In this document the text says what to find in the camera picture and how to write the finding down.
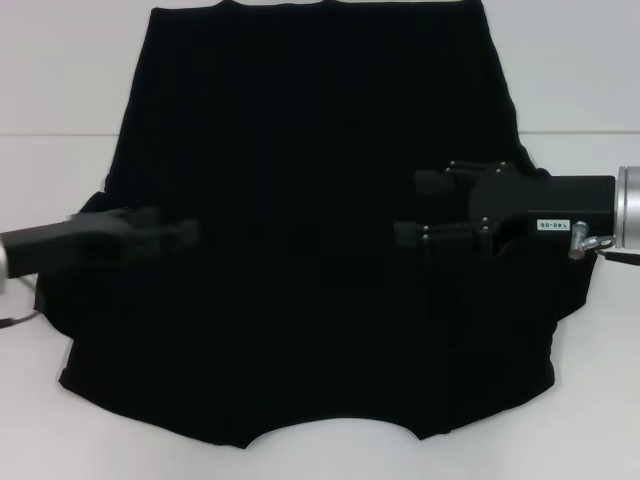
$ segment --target black shirt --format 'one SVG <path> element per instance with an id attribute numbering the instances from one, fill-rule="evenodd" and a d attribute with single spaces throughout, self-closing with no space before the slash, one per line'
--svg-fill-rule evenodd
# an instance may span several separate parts
<path id="1" fill-rule="evenodd" d="M 523 240 L 427 271 L 398 262 L 414 172 L 452 160 L 535 171 L 479 1 L 153 10 L 85 211 L 160 206 L 198 218 L 203 243 L 42 275 L 47 317 L 74 339 L 62 384 L 240 447 L 335 417 L 425 438 L 530 400 L 553 384 L 552 334 L 593 261 Z"/>

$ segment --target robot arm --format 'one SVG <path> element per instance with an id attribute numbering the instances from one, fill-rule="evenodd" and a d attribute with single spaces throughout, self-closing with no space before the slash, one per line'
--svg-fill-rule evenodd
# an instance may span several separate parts
<path id="1" fill-rule="evenodd" d="M 489 166 L 451 162 L 444 172 L 415 175 L 417 221 L 396 222 L 396 245 L 425 261 L 447 253 L 495 255 L 527 236 L 566 247 L 581 260 L 589 250 L 640 248 L 640 168 L 612 176 L 524 176 L 501 162 Z M 463 204 L 466 221 L 428 221 L 428 205 Z M 609 260 L 640 264 L 640 257 L 606 252 Z"/>
<path id="2" fill-rule="evenodd" d="M 69 267 L 118 267 L 198 242 L 196 221 L 162 225 L 158 210 L 81 213 L 68 221 L 0 234 L 0 295 L 7 279 Z"/>

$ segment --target metal knob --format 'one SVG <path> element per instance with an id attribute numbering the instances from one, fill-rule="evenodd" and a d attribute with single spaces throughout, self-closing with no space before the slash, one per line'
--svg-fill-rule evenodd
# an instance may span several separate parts
<path id="1" fill-rule="evenodd" d="M 571 227 L 571 247 L 569 248 L 569 258 L 582 260 L 585 255 L 585 240 L 589 235 L 589 225 L 584 222 L 576 222 Z"/>

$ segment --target cable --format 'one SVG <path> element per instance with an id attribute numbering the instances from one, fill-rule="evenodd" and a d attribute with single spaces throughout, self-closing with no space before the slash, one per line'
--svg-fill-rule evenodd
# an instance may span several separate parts
<path id="1" fill-rule="evenodd" d="M 35 284 L 31 282 L 27 277 L 20 277 L 18 278 L 18 280 L 28 289 L 34 292 L 36 291 Z M 14 325 L 19 325 L 21 323 L 28 322 L 29 320 L 36 318 L 38 315 L 40 315 L 40 313 L 42 312 L 39 312 L 38 310 L 34 310 L 29 315 L 21 318 L 0 318 L 0 330 L 3 328 L 13 327 Z"/>
<path id="2" fill-rule="evenodd" d="M 22 318 L 0 318 L 0 330 L 2 330 L 3 328 L 13 327 L 14 325 L 28 322 L 29 320 L 36 318 L 38 315 L 40 315 L 40 312 L 34 310 L 29 315 Z"/>

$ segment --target black cloth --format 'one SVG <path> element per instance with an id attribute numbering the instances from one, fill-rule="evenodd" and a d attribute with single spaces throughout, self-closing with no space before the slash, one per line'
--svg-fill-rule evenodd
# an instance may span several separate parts
<path id="1" fill-rule="evenodd" d="M 479 1 L 153 10 L 85 211 L 159 206 L 199 219 L 203 243 L 41 276 L 74 339 L 62 385 L 239 447 L 336 417 L 422 439 L 527 402 L 554 382 L 556 322 L 585 302 L 593 259 L 523 240 L 398 261 L 414 172 L 452 160 L 535 172 Z"/>

